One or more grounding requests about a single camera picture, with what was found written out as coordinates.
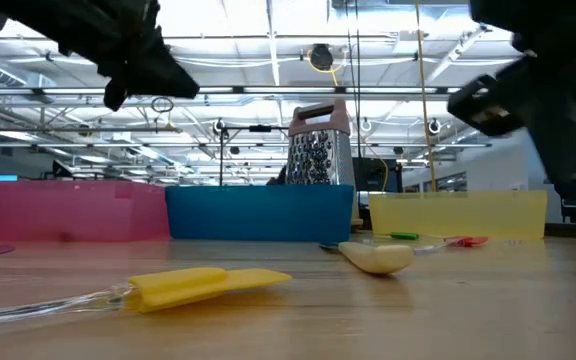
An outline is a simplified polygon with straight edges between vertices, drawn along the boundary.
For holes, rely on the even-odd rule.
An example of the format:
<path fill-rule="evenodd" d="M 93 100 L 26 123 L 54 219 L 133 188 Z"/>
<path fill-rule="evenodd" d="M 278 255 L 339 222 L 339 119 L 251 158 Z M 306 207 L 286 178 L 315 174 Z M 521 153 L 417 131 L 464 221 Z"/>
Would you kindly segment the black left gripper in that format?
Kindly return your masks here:
<path fill-rule="evenodd" d="M 66 38 L 61 54 L 76 53 L 108 77 L 104 105 L 116 111 L 134 95 L 194 98 L 198 83 L 182 68 L 154 27 L 158 0 L 63 0 Z"/>

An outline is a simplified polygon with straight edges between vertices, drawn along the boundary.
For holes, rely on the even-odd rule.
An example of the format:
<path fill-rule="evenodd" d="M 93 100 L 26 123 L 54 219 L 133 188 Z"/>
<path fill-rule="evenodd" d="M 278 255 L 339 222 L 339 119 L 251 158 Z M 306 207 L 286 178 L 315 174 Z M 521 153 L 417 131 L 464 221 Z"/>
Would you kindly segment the red spatula clear handle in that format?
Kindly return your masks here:
<path fill-rule="evenodd" d="M 413 249 L 415 255 L 425 255 L 441 251 L 446 247 L 474 247 L 483 245 L 488 241 L 487 237 L 451 237 L 444 238 L 439 245 L 429 245 Z"/>

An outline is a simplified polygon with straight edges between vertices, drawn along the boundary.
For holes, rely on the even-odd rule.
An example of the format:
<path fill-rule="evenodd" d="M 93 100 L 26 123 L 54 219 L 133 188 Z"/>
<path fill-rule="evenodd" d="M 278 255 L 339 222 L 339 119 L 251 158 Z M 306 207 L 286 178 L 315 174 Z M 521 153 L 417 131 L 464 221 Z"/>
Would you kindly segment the green spatula clear handle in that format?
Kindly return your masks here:
<path fill-rule="evenodd" d="M 447 238 L 445 236 L 435 236 L 428 234 L 419 234 L 413 232 L 391 232 L 388 235 L 391 240 L 401 240 L 401 241 L 439 241 L 445 242 Z"/>

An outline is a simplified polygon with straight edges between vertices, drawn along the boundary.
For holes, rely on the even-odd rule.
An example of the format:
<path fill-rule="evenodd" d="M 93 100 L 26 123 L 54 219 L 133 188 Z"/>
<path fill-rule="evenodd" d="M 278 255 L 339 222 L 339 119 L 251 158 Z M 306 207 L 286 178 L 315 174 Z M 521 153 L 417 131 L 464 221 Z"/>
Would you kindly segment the yellow spatula clear handle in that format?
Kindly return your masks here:
<path fill-rule="evenodd" d="M 287 282 L 291 276 L 267 269 L 198 267 L 128 278 L 94 293 L 42 303 L 0 308 L 0 324 L 40 316 L 99 311 L 150 313 Z"/>

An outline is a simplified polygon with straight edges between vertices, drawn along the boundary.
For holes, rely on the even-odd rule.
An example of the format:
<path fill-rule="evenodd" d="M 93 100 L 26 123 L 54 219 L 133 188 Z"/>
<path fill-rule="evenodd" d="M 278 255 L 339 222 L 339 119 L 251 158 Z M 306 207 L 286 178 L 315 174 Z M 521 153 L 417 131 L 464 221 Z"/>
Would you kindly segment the cream handled knife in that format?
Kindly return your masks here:
<path fill-rule="evenodd" d="M 355 267 L 372 275 L 397 273 L 410 266 L 415 260 L 413 250 L 405 245 L 372 246 L 358 242 L 341 242 L 338 244 L 320 243 L 319 247 L 341 253 Z"/>

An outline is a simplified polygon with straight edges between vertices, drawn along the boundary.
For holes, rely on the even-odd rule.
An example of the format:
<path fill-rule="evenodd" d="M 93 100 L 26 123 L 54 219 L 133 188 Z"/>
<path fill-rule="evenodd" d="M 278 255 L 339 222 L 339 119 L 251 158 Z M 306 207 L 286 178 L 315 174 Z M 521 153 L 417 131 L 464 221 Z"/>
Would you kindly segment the yellow plastic bin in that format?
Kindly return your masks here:
<path fill-rule="evenodd" d="M 369 196 L 372 231 L 535 240 L 544 236 L 544 190 L 386 193 Z"/>

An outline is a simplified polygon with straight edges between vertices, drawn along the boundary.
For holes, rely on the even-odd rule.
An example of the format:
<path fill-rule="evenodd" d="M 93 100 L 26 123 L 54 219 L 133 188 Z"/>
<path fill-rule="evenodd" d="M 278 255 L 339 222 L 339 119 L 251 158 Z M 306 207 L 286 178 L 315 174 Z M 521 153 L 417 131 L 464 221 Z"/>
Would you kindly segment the red plastic bin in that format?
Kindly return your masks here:
<path fill-rule="evenodd" d="M 162 187 L 109 180 L 0 182 L 0 242 L 169 239 Z"/>

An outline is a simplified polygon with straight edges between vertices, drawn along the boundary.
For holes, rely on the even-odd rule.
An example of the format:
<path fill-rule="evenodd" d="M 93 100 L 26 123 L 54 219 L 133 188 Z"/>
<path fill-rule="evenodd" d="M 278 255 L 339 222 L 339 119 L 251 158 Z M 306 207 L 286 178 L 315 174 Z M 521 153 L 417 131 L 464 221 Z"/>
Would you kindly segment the blue plastic bin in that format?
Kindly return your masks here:
<path fill-rule="evenodd" d="M 348 185 L 196 186 L 165 189 L 180 240 L 339 243 L 349 238 Z"/>

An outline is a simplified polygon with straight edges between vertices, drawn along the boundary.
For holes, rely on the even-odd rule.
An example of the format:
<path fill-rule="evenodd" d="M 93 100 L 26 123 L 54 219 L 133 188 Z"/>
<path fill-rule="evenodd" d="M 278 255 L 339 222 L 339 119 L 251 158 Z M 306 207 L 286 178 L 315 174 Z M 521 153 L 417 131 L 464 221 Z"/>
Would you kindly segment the pink metal box grater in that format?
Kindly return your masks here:
<path fill-rule="evenodd" d="M 352 226 L 359 217 L 346 101 L 297 107 L 288 129 L 287 184 L 349 185 L 353 188 Z"/>

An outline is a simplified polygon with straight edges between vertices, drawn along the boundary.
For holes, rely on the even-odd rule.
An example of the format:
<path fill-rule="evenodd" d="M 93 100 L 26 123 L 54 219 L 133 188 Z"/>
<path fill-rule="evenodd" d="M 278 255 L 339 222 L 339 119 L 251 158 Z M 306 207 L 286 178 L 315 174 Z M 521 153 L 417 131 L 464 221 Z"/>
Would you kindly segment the black cabinet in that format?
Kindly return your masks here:
<path fill-rule="evenodd" d="M 402 193 L 402 165 L 394 159 L 353 159 L 355 185 L 358 191 Z"/>

